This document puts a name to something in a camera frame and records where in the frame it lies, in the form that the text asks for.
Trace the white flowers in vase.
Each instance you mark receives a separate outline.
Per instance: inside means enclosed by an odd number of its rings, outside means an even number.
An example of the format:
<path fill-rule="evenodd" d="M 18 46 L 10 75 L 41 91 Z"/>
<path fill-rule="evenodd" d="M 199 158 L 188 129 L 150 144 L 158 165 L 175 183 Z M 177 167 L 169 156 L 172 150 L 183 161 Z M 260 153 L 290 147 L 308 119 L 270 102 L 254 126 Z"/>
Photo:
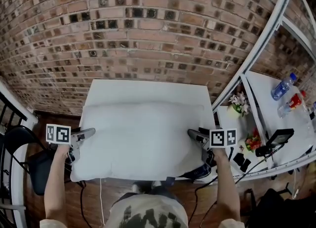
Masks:
<path fill-rule="evenodd" d="M 229 102 L 231 104 L 227 107 L 227 112 L 232 117 L 244 117 L 251 112 L 248 98 L 243 92 L 232 95 Z"/>

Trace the blue label water bottle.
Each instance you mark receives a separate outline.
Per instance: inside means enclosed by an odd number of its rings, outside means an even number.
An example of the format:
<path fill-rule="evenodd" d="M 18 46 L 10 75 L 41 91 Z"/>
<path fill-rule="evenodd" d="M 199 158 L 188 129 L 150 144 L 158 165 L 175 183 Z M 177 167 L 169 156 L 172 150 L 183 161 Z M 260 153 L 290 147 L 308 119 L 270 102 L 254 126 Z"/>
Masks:
<path fill-rule="evenodd" d="M 280 83 L 271 90 L 271 96 L 275 101 L 278 101 L 294 84 L 297 76 L 291 73 L 288 77 L 282 79 Z"/>

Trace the black folding chair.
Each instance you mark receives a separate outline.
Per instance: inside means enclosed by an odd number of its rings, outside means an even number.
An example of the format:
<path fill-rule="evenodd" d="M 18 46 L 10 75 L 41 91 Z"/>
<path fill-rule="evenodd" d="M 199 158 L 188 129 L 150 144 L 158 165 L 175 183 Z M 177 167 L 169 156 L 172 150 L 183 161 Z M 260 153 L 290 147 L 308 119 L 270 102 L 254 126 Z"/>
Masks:
<path fill-rule="evenodd" d="M 53 151 L 47 149 L 33 131 L 21 125 L 9 129 L 4 134 L 2 142 L 12 158 L 30 176 L 35 194 L 43 196 L 53 161 Z M 26 144 L 35 144 L 40 146 L 42 150 L 21 162 L 14 153 Z"/>

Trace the white table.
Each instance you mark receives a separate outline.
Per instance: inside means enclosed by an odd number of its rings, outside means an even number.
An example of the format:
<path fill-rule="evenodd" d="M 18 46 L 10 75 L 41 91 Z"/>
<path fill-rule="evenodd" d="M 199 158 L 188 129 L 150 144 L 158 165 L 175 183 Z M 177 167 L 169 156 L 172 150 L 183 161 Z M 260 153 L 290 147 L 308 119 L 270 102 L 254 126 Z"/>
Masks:
<path fill-rule="evenodd" d="M 208 90 L 205 86 L 200 85 L 95 79 L 92 82 L 83 109 L 87 106 L 146 102 L 202 105 L 204 115 L 201 127 L 206 129 L 213 129 L 215 127 Z"/>

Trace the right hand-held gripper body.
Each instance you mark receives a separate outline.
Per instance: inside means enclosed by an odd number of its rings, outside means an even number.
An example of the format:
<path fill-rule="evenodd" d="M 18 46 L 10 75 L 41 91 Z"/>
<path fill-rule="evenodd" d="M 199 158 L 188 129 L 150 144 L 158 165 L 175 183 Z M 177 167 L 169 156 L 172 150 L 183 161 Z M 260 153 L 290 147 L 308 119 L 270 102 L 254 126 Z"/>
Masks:
<path fill-rule="evenodd" d="M 197 142 L 201 144 L 202 160 L 210 167 L 216 166 L 213 149 L 229 149 L 228 161 L 230 161 L 234 147 L 237 145 L 236 129 L 206 130 L 200 128 L 197 134 Z"/>

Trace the white metal shelf rack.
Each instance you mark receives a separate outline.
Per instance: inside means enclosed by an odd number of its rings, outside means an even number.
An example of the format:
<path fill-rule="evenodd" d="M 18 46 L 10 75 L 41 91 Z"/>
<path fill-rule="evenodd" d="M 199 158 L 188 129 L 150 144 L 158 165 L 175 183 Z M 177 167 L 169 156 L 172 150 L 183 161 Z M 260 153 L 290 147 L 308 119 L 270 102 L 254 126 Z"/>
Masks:
<path fill-rule="evenodd" d="M 264 144 L 278 129 L 293 128 L 294 135 L 268 160 L 281 171 L 316 159 L 316 135 L 307 108 L 316 101 L 316 0 L 222 0 L 222 13 L 214 33 L 222 61 L 214 66 L 232 76 L 215 100 L 220 125 L 236 128 L 239 121 L 221 112 L 221 105 L 242 84 L 251 115 Z M 293 86 L 278 100 L 271 90 L 291 73 Z M 284 118 L 277 110 L 295 93 L 306 92 L 303 104 Z"/>

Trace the person's printed beige shirt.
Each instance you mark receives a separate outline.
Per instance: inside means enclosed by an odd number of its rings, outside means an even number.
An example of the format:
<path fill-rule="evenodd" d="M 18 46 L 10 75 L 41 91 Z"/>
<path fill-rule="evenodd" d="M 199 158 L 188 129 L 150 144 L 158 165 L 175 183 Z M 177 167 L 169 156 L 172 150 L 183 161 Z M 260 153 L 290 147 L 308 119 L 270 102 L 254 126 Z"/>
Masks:
<path fill-rule="evenodd" d="M 135 194 L 115 203 L 104 228 L 188 228 L 184 207 L 175 199 Z"/>

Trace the red flower bunch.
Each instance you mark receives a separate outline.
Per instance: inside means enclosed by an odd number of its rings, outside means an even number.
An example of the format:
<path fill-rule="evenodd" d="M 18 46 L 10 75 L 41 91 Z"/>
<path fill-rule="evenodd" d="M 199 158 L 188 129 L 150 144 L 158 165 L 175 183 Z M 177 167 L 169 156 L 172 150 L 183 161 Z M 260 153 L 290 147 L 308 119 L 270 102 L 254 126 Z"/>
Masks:
<path fill-rule="evenodd" d="M 252 134 L 247 135 L 245 145 L 250 152 L 255 152 L 257 148 L 261 147 L 261 137 L 257 128 L 252 131 Z"/>

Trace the person's left forearm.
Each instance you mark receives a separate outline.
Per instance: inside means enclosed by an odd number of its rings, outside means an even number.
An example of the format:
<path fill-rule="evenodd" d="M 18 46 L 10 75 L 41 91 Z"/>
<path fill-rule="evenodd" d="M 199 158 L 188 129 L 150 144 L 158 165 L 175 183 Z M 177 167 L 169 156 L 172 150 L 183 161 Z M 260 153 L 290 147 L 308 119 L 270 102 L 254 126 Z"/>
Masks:
<path fill-rule="evenodd" d="M 44 192 L 44 207 L 47 219 L 57 220 L 67 225 L 65 196 L 65 161 L 68 157 L 69 145 L 59 145 L 49 172 Z"/>

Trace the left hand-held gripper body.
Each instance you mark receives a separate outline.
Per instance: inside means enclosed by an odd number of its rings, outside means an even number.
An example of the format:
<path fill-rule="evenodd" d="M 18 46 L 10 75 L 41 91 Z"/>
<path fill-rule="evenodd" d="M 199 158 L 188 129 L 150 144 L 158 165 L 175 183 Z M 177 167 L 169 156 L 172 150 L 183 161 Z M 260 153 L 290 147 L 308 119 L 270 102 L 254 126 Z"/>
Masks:
<path fill-rule="evenodd" d="M 70 126 L 57 124 L 46 125 L 46 141 L 49 144 L 68 146 L 66 162 L 70 165 L 80 158 L 79 147 L 85 140 L 85 134 L 82 132 L 71 133 Z"/>

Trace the black metal railing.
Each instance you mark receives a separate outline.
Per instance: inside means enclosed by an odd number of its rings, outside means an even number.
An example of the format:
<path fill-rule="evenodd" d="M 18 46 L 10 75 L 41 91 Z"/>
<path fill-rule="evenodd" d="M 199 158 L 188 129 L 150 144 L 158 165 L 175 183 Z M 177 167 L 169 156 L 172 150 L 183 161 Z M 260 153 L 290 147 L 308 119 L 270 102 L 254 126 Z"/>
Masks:
<path fill-rule="evenodd" d="M 4 147 L 2 138 L 23 115 L 0 92 L 0 227 L 27 228 L 24 203 L 24 170 Z"/>

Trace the small black box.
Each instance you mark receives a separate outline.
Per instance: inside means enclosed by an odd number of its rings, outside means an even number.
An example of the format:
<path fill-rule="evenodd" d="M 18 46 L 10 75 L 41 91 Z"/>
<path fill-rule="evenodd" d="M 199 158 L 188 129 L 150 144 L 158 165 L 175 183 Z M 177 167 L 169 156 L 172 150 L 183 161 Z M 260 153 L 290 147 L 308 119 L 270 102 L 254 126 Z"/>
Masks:
<path fill-rule="evenodd" d="M 244 163 L 242 164 L 242 166 L 240 167 L 240 170 L 243 172 L 243 173 L 246 173 L 247 172 L 247 169 L 249 167 L 249 165 L 251 164 L 251 161 L 249 159 L 246 159 L 244 161 Z"/>
<path fill-rule="evenodd" d="M 239 166 L 241 167 L 245 161 L 245 158 L 244 158 L 244 154 L 242 153 L 237 153 L 234 158 L 233 158 L 233 161 Z"/>

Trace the white pillow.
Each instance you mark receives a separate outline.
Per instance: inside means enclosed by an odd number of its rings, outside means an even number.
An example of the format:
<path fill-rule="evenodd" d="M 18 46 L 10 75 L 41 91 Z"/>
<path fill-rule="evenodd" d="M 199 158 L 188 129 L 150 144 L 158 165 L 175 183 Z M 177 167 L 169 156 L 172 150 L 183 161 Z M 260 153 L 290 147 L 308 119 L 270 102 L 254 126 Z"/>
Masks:
<path fill-rule="evenodd" d="M 182 176 L 203 164 L 201 148 L 187 133 L 202 126 L 203 115 L 202 105 L 169 102 L 87 106 L 81 128 L 95 133 L 81 144 L 71 180 Z"/>

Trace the red label clear bottle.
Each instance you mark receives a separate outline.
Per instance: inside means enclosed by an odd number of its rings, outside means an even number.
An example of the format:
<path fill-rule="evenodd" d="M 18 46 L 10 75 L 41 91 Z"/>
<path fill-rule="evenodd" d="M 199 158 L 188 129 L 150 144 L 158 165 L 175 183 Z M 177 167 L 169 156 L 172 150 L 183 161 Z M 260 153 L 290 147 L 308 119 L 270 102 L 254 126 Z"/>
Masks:
<path fill-rule="evenodd" d="M 284 118 L 291 111 L 303 104 L 306 92 L 301 90 L 299 93 L 295 93 L 286 103 L 283 103 L 278 107 L 277 113 L 279 118 Z"/>

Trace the person's right forearm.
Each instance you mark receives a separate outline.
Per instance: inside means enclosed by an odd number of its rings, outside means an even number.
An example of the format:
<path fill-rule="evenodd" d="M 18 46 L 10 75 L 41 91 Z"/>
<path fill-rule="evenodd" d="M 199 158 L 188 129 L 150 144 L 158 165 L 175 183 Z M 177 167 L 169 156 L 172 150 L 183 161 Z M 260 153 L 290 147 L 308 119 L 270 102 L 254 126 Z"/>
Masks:
<path fill-rule="evenodd" d="M 225 149 L 213 149 L 217 164 L 217 210 L 220 220 L 240 221 L 240 198 Z"/>

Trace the black office chair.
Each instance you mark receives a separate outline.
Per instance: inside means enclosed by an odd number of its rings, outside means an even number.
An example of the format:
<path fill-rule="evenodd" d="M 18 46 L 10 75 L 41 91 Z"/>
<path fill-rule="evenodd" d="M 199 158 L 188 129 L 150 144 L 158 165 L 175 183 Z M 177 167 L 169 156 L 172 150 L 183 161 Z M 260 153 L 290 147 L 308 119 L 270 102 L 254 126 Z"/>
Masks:
<path fill-rule="evenodd" d="M 254 192 L 250 195 L 251 209 L 243 213 L 248 216 L 246 228 L 316 228 L 316 194 L 303 199 L 284 200 L 279 191 L 268 189 L 256 203 Z"/>

